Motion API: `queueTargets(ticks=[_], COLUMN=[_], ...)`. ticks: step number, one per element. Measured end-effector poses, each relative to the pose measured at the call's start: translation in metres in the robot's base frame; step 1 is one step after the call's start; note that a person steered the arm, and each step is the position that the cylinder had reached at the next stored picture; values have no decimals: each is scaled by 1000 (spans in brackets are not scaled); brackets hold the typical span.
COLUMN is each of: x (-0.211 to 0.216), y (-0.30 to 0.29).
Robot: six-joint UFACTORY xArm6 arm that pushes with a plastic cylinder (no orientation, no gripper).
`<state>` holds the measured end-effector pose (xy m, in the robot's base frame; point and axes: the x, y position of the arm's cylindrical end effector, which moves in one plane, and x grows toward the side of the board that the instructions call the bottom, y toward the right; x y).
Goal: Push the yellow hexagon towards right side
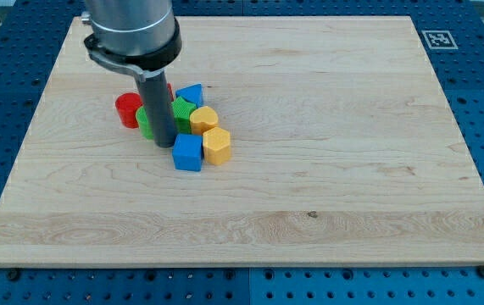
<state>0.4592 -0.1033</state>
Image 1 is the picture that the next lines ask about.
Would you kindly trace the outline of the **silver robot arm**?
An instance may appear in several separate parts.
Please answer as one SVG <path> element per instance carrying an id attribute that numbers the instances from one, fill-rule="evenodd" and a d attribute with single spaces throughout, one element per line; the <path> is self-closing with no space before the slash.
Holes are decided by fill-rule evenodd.
<path id="1" fill-rule="evenodd" d="M 86 0 L 89 58 L 139 82 L 164 72 L 182 49 L 171 0 Z"/>

